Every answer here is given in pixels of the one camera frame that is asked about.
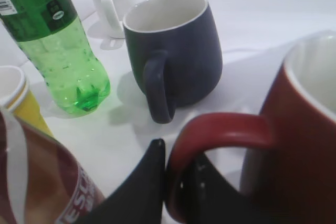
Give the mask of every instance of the green bottle label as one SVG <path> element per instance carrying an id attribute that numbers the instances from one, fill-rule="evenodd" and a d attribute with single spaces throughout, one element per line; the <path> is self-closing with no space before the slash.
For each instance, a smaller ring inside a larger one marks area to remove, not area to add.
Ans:
<path id="1" fill-rule="evenodd" d="M 0 17 L 16 41 L 54 34 L 75 20 L 71 0 L 0 0 Z"/>

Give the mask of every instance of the cup rim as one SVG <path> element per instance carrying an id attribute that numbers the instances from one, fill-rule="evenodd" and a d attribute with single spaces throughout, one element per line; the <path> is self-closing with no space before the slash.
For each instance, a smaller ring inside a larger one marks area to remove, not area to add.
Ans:
<path id="1" fill-rule="evenodd" d="M 309 42 L 317 41 L 318 39 L 321 38 L 326 38 L 326 37 L 336 37 L 336 33 L 327 33 L 322 36 L 318 37 L 313 37 L 310 39 L 303 40 L 296 45 L 294 45 L 291 50 L 287 53 L 286 58 L 283 63 L 283 69 L 285 71 L 285 74 L 289 80 L 289 82 L 292 84 L 294 89 L 298 92 L 300 96 L 306 101 L 308 101 L 309 104 L 311 104 L 316 110 L 318 110 L 323 116 L 329 118 L 331 121 L 336 123 L 336 113 L 333 112 L 332 110 L 328 109 L 324 104 L 319 102 L 313 95 L 311 95 L 306 88 L 300 83 L 298 80 L 296 74 L 293 71 L 292 68 L 292 62 L 295 59 L 296 55 L 293 53 L 300 45 L 305 45 Z"/>
<path id="2" fill-rule="evenodd" d="M 26 80 L 23 91 L 21 92 L 21 94 L 19 94 L 20 96 L 16 99 L 16 101 L 11 106 L 9 106 L 8 110 L 14 112 L 17 109 L 17 107 L 19 107 L 19 105 L 22 103 L 22 101 L 26 98 L 28 91 L 29 91 L 29 82 L 28 80 Z"/>
<path id="3" fill-rule="evenodd" d="M 137 30 L 137 29 L 133 29 L 131 28 L 127 22 L 126 22 L 126 19 L 127 17 L 140 5 L 143 5 L 144 3 L 146 3 L 147 1 L 152 1 L 152 0 L 144 0 L 136 5 L 134 5 L 131 9 L 129 9 L 127 11 L 127 13 L 124 15 L 123 19 L 122 19 L 122 23 L 124 25 L 125 28 L 127 28 L 127 30 L 130 30 L 130 31 L 133 31 L 135 33 L 139 33 L 139 34 L 155 34 L 155 33 L 160 33 L 160 32 L 163 32 L 163 31 L 170 31 L 170 30 L 174 30 L 174 29 L 177 29 L 177 28 L 180 28 L 182 26 L 185 26 L 193 21 L 195 21 L 196 19 L 198 19 L 199 17 L 201 17 L 205 11 L 207 10 L 207 8 L 209 7 L 209 1 L 208 0 L 204 0 L 204 8 L 202 9 L 202 11 L 197 14 L 195 17 L 193 17 L 192 19 L 182 23 L 182 24 L 179 24 L 177 26 L 173 26 L 173 27 L 169 27 L 169 28 L 164 28 L 164 29 L 158 29 L 158 30 L 151 30 L 151 31 L 146 31 L 146 30 Z"/>
<path id="4" fill-rule="evenodd" d="M 8 98 L 6 99 L 6 101 L 2 102 L 0 105 L 7 108 L 7 107 L 12 107 L 14 103 L 16 103 L 16 101 L 11 104 L 16 98 L 17 100 L 19 100 L 18 95 L 20 95 L 22 93 L 22 90 L 24 90 L 25 86 L 26 86 L 26 76 L 24 74 L 24 72 L 22 71 L 21 68 L 16 67 L 16 66 L 0 66 L 0 71 L 1 69 L 14 69 L 16 71 L 18 71 L 20 73 L 20 80 L 18 82 L 17 87 L 14 89 L 14 91 L 11 93 L 11 95 L 8 96 Z"/>

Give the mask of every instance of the white backdrop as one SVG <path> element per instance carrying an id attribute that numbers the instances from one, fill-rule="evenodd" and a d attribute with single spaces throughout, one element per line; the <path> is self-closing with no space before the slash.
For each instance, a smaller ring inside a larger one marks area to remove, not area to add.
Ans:
<path id="1" fill-rule="evenodd" d="M 92 0 L 73 0 L 83 20 L 95 11 Z M 336 0 L 210 0 L 216 22 L 225 22 L 229 49 L 272 46 L 307 33 L 336 28 Z M 244 45 L 237 45 L 237 36 Z M 0 26 L 0 65 L 20 66 L 26 61 L 6 30 Z"/>

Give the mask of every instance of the green plastic bottle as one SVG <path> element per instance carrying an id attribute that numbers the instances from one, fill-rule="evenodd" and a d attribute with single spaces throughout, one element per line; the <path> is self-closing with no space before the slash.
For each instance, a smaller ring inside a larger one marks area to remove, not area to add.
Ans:
<path id="1" fill-rule="evenodd" d="M 0 16 L 59 107 L 82 115 L 109 95 L 108 75 L 71 0 L 0 0 Z"/>

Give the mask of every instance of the black object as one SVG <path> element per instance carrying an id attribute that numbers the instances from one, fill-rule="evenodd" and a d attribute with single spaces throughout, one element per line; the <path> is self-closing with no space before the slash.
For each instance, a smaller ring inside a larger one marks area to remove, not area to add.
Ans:
<path id="1" fill-rule="evenodd" d="M 75 224 L 160 224 L 164 166 L 165 143 L 153 140 L 127 180 Z"/>
<path id="2" fill-rule="evenodd" d="M 207 0 L 145 1 L 125 16 L 124 31 L 155 122 L 171 122 L 176 107 L 198 102 L 218 84 L 222 51 Z"/>
<path id="3" fill-rule="evenodd" d="M 205 154 L 196 158 L 183 174 L 179 212 L 187 224 L 275 224 L 237 192 Z"/>

